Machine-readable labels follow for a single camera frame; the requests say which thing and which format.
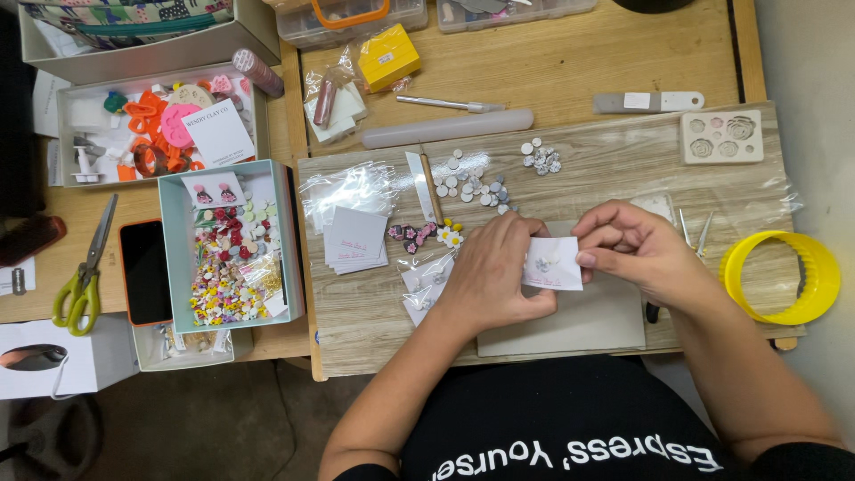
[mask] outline polymer clay earring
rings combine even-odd
[[[222,192],[220,193],[220,199],[223,202],[234,202],[235,200],[238,199],[234,195],[234,193],[232,193],[232,191],[229,190],[228,184],[226,184],[226,182],[223,182],[222,184],[220,184],[220,189],[222,189]]]
[[[205,192],[205,187],[203,187],[201,184],[196,184],[195,186],[193,186],[193,190],[196,191],[196,201],[199,204],[210,204],[211,202],[214,202],[214,198],[212,198],[208,195],[207,192]]]

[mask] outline wood-grain work mat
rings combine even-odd
[[[686,166],[678,145],[680,114],[639,116],[623,120],[547,128],[511,134],[445,140],[424,145],[433,176],[446,177],[445,162],[455,149],[464,157],[460,169],[484,168],[482,180],[504,175],[511,204],[526,217],[544,221],[577,219],[607,199],[631,199],[640,194],[665,192],[681,207],[690,235],[697,239],[710,211],[715,211],[707,237],[707,266],[717,271],[727,248],[759,230],[792,231],[786,201],[786,175],[781,158],[781,140],[775,105],[741,104],[708,110],[760,109],[763,115],[765,159],[749,165]],[[537,176],[534,168],[522,165],[520,146],[540,137],[544,146],[561,154],[562,170]],[[419,152],[418,145],[377,151],[307,158],[299,161],[301,183],[312,175],[329,175],[358,163],[373,160],[394,166],[401,192],[389,225],[422,225],[424,217],[404,153]],[[464,203],[459,196],[440,200],[444,217],[468,231],[497,215],[475,198]],[[308,234],[312,285],[317,312],[321,362],[325,376],[347,376],[377,372],[414,330],[402,301],[406,294],[398,262],[432,258],[447,253],[444,244],[428,240],[415,256],[401,242],[386,238],[389,265],[336,276],[324,264],[323,237]],[[776,312],[796,299],[799,268],[795,253],[786,245],[769,243],[757,249],[746,263],[743,285],[748,300],[762,312]],[[461,305],[457,315],[478,309]],[[803,336],[804,326],[758,324],[767,338]],[[663,310],[657,324],[646,324],[646,349],[679,347],[668,313]],[[582,353],[479,358],[471,342],[456,365],[540,359]]]

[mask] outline orange phone case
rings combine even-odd
[[[121,264],[121,283],[125,285],[125,307],[127,307],[130,304],[130,302],[127,299],[127,282],[125,281],[125,258],[121,252],[121,230],[124,229],[125,227],[128,227],[128,226],[137,225],[140,223],[153,223],[155,221],[162,222],[163,220],[160,217],[158,217],[157,219],[149,219],[146,221],[138,221],[135,223],[122,224],[119,227],[119,232],[120,232],[119,233],[119,258],[121,259],[121,262],[120,262],[120,264]],[[157,321],[155,323],[148,323],[148,324],[134,324],[133,321],[131,320],[131,311],[128,310],[127,311],[127,321],[129,323],[131,323],[131,325],[133,327],[144,327],[144,326],[153,326],[153,325],[157,325],[157,324],[171,323],[172,319],[169,319],[166,321]]]

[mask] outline green-handled scissors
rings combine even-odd
[[[113,212],[118,198],[119,194],[117,193],[109,198],[107,208],[104,209],[101,222],[98,223],[98,229],[95,231],[95,236],[92,237],[92,244],[89,245],[89,252],[86,253],[86,262],[81,262],[77,266],[74,277],[68,281],[68,284],[62,286],[54,300],[53,317],[50,320],[57,327],[67,327],[72,336],[89,334],[89,331],[95,326],[95,319],[101,313],[101,300],[98,298],[98,269],[96,267],[101,254],[104,252],[104,246],[107,244],[109,225],[113,222]],[[69,294],[71,294],[71,303],[68,307],[71,312],[67,318],[63,319],[62,305],[65,304],[65,299]],[[83,316],[83,310],[87,303],[89,304],[89,322],[81,329],[79,326],[80,318]]]

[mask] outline black t-shirt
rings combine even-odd
[[[855,479],[855,454],[797,442],[751,466],[641,365],[611,356],[449,371],[401,451],[401,479]],[[336,481],[395,480],[360,465]]]

